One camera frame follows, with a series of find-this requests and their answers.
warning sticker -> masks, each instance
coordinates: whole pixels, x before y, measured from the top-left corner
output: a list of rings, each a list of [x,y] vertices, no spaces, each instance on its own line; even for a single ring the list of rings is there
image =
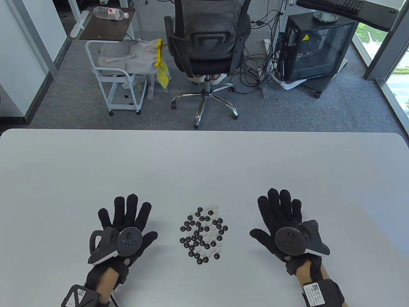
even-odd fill
[[[78,294],[78,303],[81,303],[82,298],[85,295],[85,291],[83,289],[77,289],[77,294]],[[66,307],[75,307],[75,298],[74,298],[74,292],[71,293],[70,298],[68,299],[67,303],[65,304]]]
[[[308,303],[311,307],[324,305],[325,301],[322,297],[321,289],[319,285],[315,282],[313,284],[307,284],[303,286],[304,292],[306,294]]]

water bottle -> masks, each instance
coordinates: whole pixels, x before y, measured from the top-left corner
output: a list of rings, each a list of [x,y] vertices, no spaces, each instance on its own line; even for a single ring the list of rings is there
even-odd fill
[[[121,9],[112,7],[94,7],[94,16],[102,19],[121,20],[128,19],[129,14],[124,13]]]

computer case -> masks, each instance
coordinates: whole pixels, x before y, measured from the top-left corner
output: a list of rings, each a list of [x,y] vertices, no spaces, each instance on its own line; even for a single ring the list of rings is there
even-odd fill
[[[278,70],[284,81],[296,81],[338,72],[358,22],[339,16],[322,23],[314,13],[288,16]]]

hand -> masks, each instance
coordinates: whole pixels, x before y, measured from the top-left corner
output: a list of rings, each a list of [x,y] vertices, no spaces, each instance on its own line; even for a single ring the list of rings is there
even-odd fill
[[[101,221],[102,228],[105,229],[106,227],[113,227],[117,231],[122,231],[128,227],[136,227],[142,232],[148,221],[152,205],[150,203],[143,203],[141,209],[139,210],[139,214],[136,217],[137,204],[138,196],[135,194],[129,195],[126,199],[125,214],[125,199],[121,196],[115,198],[115,212],[112,223],[109,218],[108,211],[105,208],[98,211],[98,217]],[[142,245],[135,254],[131,255],[130,257],[112,257],[94,266],[94,268],[88,273],[86,286],[89,289],[95,289],[100,276],[102,276],[108,270],[108,268],[114,269],[119,274],[118,282],[114,288],[116,288],[119,283],[123,284],[128,275],[128,267],[130,267],[136,261],[136,259],[142,255],[145,249],[156,239],[157,232],[151,231],[143,236]]]
[[[302,223],[301,201],[291,201],[290,192],[282,190],[280,194],[276,189],[270,189],[268,197],[260,196],[257,200],[258,208],[270,234],[261,229],[253,229],[250,236],[263,244],[270,253],[276,255],[281,261],[289,260],[275,243],[275,235],[283,227],[292,227]]]

black glove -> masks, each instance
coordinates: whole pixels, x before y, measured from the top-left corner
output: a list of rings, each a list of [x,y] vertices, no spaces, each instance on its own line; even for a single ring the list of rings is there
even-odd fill
[[[322,280],[321,257],[312,254],[289,256],[283,253],[275,242],[275,235],[281,228],[293,227],[302,223],[301,201],[298,199],[291,201],[290,192],[287,190],[282,190],[279,194],[276,189],[270,189],[267,196],[260,196],[257,202],[270,235],[261,229],[253,229],[250,231],[250,236],[263,244],[270,253],[276,255],[281,261],[286,262],[287,272],[290,275],[294,275],[296,270],[308,259],[313,263],[310,271],[311,278],[314,277],[312,280]]]
[[[143,203],[139,214],[136,217],[136,210],[138,204],[138,196],[131,194],[126,199],[126,214],[125,214],[125,199],[118,196],[114,200],[115,213],[114,220],[109,218],[108,211],[102,208],[98,211],[98,217],[101,221],[102,228],[113,227],[119,232],[128,227],[136,227],[141,232],[146,226],[148,221],[149,213],[151,212],[152,205],[150,203]],[[97,286],[98,279],[108,268],[114,269],[119,275],[119,279],[115,288],[119,284],[123,284],[128,275],[128,268],[138,259],[145,249],[152,244],[154,240],[157,239],[157,232],[151,231],[143,236],[142,245],[138,251],[131,255],[130,257],[116,256],[112,257],[96,266],[88,273],[86,287],[89,289],[95,289]]]

